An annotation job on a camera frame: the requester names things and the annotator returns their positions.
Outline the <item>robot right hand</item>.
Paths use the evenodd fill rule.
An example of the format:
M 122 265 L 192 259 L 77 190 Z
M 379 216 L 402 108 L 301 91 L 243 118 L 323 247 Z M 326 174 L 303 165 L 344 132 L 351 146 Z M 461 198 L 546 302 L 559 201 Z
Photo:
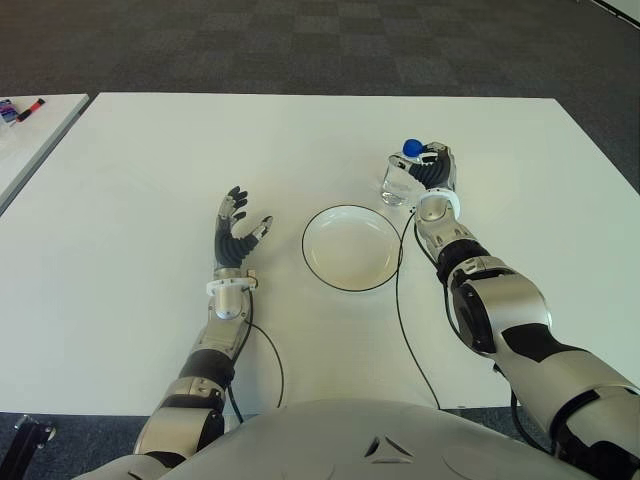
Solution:
M 402 151 L 391 155 L 390 165 L 406 173 L 425 189 L 455 190 L 456 165 L 450 147 L 439 142 L 405 141 Z

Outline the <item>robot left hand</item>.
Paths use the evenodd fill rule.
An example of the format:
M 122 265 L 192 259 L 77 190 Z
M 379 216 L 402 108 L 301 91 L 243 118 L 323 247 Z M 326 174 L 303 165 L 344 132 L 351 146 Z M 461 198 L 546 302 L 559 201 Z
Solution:
M 215 270 L 240 269 L 245 258 L 269 233 L 273 217 L 263 218 L 248 234 L 236 237 L 234 226 L 247 215 L 243 208 L 248 204 L 248 192 L 235 186 L 223 198 L 216 216 L 214 232 Z

